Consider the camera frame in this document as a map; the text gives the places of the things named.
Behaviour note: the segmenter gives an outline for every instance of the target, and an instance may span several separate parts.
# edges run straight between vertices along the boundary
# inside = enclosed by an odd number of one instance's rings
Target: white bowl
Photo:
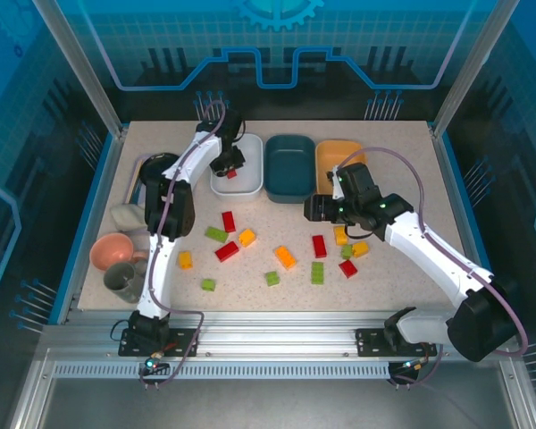
[[[236,142],[245,162],[232,179],[211,174],[211,189],[222,201],[243,203],[260,195],[264,185],[264,143],[255,134],[245,134]]]

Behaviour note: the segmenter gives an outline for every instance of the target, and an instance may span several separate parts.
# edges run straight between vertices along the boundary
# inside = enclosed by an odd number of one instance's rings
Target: yellow block
[[[348,244],[348,236],[346,235],[343,226],[334,226],[333,234],[336,236],[336,244],[338,246],[345,246]]]
[[[282,265],[284,265],[284,268],[287,270],[296,264],[296,259],[294,259],[294,257],[289,253],[288,249],[284,246],[277,248],[275,253]]]
[[[193,258],[190,252],[179,252],[179,266],[181,270],[189,270],[193,267]]]
[[[360,241],[359,243],[351,246],[351,253],[354,257],[361,257],[367,252],[369,252],[369,246],[367,246],[365,241]]]
[[[239,235],[240,244],[245,248],[252,244],[254,240],[256,240],[256,235],[250,230],[244,230]]]

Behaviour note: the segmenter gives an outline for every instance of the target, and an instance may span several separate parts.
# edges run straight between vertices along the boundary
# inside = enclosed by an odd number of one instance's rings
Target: toy block
[[[232,212],[224,212],[222,214],[222,223],[224,223],[224,230],[226,232],[236,232],[236,226],[234,226],[234,217]]]
[[[239,252],[239,247],[236,245],[234,241],[231,241],[226,246],[222,246],[218,250],[216,250],[214,253],[219,258],[221,262],[226,261],[229,257],[234,255],[235,253]]]
[[[268,284],[268,286],[275,286],[280,283],[280,277],[275,271],[270,271],[269,273],[266,273],[264,277],[266,278],[266,283]]]
[[[181,270],[189,270],[193,267],[193,258],[191,257],[190,252],[179,253],[179,266]]]
[[[323,284],[323,262],[312,263],[312,284]]]
[[[256,235],[250,230],[244,230],[239,235],[239,241],[242,246],[247,248],[256,240]]]
[[[279,248],[277,248],[275,253],[282,265],[284,265],[284,268],[286,268],[287,270],[289,270],[292,266],[296,264],[296,259],[289,253],[288,249],[284,246],[280,246]]]
[[[343,271],[343,274],[345,274],[347,278],[357,273],[357,268],[351,261],[342,262],[339,264],[339,268],[341,268],[341,271]]]
[[[206,228],[205,236],[209,239],[224,243],[226,239],[229,238],[229,233],[221,231],[218,228],[214,228],[213,226],[209,226],[208,228]]]
[[[212,279],[204,279],[200,284],[200,287],[207,292],[214,292],[214,289],[216,289],[216,282]]]
[[[336,236],[336,244],[338,246],[345,246],[348,244],[348,236],[346,235],[343,226],[334,226],[333,234]]]
[[[345,246],[341,247],[341,257],[344,259],[350,259],[353,255],[353,249],[350,245],[346,244]]]
[[[323,241],[322,235],[314,235],[312,237],[312,242],[314,243],[314,253],[316,258],[328,256],[328,252],[325,249],[325,241]]]
[[[351,251],[354,257],[362,257],[367,252],[369,252],[369,246],[367,246],[367,243],[365,241],[360,241],[359,243],[356,243],[351,246]]]

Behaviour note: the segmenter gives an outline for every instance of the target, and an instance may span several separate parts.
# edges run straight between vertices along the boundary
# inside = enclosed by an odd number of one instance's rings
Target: speckled countertop
[[[135,161],[158,152],[181,153],[192,140],[195,122],[132,122],[124,143],[113,186],[107,200],[99,236],[115,231],[109,207],[124,202]],[[316,143],[325,139],[352,139],[365,147],[381,146],[397,150],[420,173],[425,187],[425,222],[452,246],[462,249],[451,212],[429,130],[425,122],[340,122],[271,121],[247,122],[247,132],[264,142],[281,133],[304,134]],[[411,173],[397,159],[370,154],[368,165],[383,194],[396,192],[417,206],[418,190]],[[338,264],[339,247],[332,225],[310,223],[302,205],[272,203],[265,192],[251,203],[219,201],[209,186],[207,171],[195,187],[197,219],[181,250],[189,250],[194,268],[177,269],[173,275],[172,305],[210,311],[366,311],[399,310],[406,306],[450,307],[443,292],[409,259],[376,238],[367,242],[370,253],[353,259],[359,273],[346,280]],[[214,251],[220,243],[204,236],[209,225],[222,228],[221,212],[231,210],[238,231],[252,229],[256,242],[220,263]],[[322,234],[328,257],[324,262],[325,285],[310,282],[314,261],[311,236]],[[148,248],[148,236],[133,237],[137,248]],[[229,240],[238,240],[232,233]],[[297,265],[286,271],[273,251],[288,247]],[[264,274],[278,271],[281,283],[267,287]],[[200,289],[204,278],[217,282],[215,292]],[[132,309],[103,285],[103,275],[90,266],[80,295],[84,310]]]

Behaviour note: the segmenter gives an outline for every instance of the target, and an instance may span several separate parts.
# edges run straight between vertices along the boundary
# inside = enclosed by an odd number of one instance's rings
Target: mounting plate
[[[176,346],[165,351],[164,355],[168,358],[182,358],[185,350],[193,338],[195,329],[172,329],[169,328],[169,342],[176,343]],[[197,355],[198,339],[195,341],[191,351],[188,353],[189,358]],[[152,346],[143,341],[142,338],[135,335],[129,328],[124,329],[121,333],[119,351],[117,354],[122,357],[146,358],[157,350],[151,349]]]
[[[421,358],[425,356],[425,350],[421,344],[410,344],[407,347],[399,347],[395,353],[385,340],[382,329],[357,329],[356,330],[357,355],[360,358],[393,358],[410,357]],[[437,347],[427,344],[429,357],[437,356]]]

